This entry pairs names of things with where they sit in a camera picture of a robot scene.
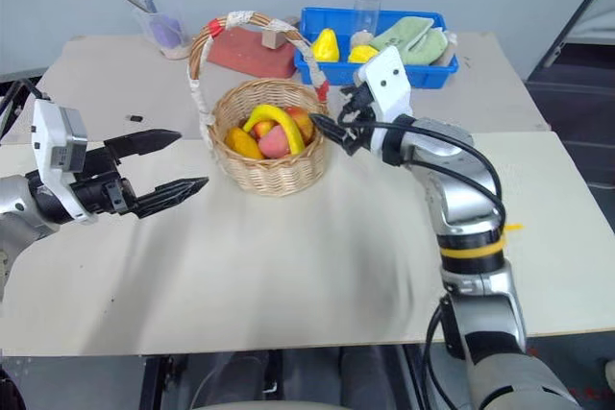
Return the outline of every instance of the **tabletop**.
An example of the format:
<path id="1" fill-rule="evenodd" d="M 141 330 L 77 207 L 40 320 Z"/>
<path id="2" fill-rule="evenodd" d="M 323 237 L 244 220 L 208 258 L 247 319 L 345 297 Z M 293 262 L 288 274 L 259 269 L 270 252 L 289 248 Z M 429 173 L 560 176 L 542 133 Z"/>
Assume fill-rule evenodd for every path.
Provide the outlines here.
<path id="1" fill-rule="evenodd" d="M 459 33 L 459 70 L 441 89 L 412 89 L 415 116 L 459 125 L 472 133 L 548 131 L 525 86 L 492 33 Z M 80 36 L 64 46 L 39 87 L 58 104 L 78 109 L 92 141 L 165 128 L 200 137 L 186 60 L 165 59 L 140 36 Z M 254 77 L 206 63 L 201 88 L 217 101 Z M 339 109 L 338 92 L 330 107 Z M 32 105 L 24 109 L 6 143 L 30 141 Z M 131 122 L 130 115 L 143 117 Z"/>
<path id="2" fill-rule="evenodd" d="M 501 174 L 530 335 L 615 328 L 615 236 L 554 133 L 478 133 Z M 405 169 L 329 146 L 323 178 L 284 198 L 241 191 L 205 143 L 178 141 L 120 171 L 137 194 L 210 182 L 143 220 L 68 224 L 15 262 L 6 355 L 150 354 L 418 342 L 443 294 L 424 191 Z M 0 150 L 0 176 L 34 168 Z"/>

